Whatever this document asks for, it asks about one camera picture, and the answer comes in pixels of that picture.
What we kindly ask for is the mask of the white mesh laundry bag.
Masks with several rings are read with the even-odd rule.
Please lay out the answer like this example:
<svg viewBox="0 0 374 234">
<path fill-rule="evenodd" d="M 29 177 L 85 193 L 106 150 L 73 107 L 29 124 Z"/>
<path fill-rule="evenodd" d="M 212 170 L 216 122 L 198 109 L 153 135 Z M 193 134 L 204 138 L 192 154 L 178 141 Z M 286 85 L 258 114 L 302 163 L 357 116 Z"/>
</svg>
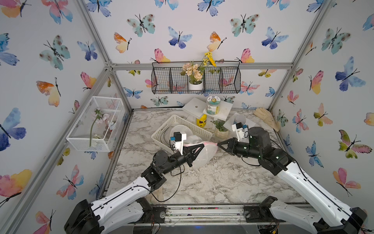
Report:
<svg viewBox="0 0 374 234">
<path fill-rule="evenodd" d="M 184 146 L 195 146 L 198 144 L 203 144 L 204 147 L 199 152 L 197 158 L 193 161 L 193 169 L 198 169 L 209 163 L 209 161 L 215 156 L 218 150 L 218 146 L 216 143 L 204 141 L 196 135 L 187 136 L 187 139 L 184 141 Z"/>
</svg>

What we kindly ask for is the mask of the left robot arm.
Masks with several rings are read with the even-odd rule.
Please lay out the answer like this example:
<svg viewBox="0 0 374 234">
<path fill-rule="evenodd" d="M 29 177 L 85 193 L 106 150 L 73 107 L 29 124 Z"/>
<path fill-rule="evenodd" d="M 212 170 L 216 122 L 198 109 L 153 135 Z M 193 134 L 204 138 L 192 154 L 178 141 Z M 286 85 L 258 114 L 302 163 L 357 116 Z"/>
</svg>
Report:
<svg viewBox="0 0 374 234">
<path fill-rule="evenodd" d="M 184 146 L 169 156 L 160 150 L 150 166 L 135 181 L 103 199 L 78 203 L 64 225 L 67 234 L 108 234 L 126 224 L 138 222 L 152 210 L 146 196 L 159 189 L 165 174 L 187 163 L 189 167 L 204 149 L 204 144 Z"/>
</svg>

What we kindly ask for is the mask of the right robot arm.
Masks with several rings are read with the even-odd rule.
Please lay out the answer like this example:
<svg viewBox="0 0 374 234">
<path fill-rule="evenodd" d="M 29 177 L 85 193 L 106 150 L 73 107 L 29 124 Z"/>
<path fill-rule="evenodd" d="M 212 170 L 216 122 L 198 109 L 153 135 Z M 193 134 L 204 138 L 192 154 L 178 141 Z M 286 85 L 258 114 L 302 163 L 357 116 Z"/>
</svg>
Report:
<svg viewBox="0 0 374 234">
<path fill-rule="evenodd" d="M 269 196 L 261 204 L 263 215 L 283 220 L 312 234 L 359 234 L 367 214 L 335 198 L 311 178 L 286 151 L 274 148 L 269 133 L 261 127 L 237 131 L 237 136 L 217 145 L 239 158 L 257 159 L 261 167 L 297 191 L 313 208 L 310 212 Z"/>
</svg>

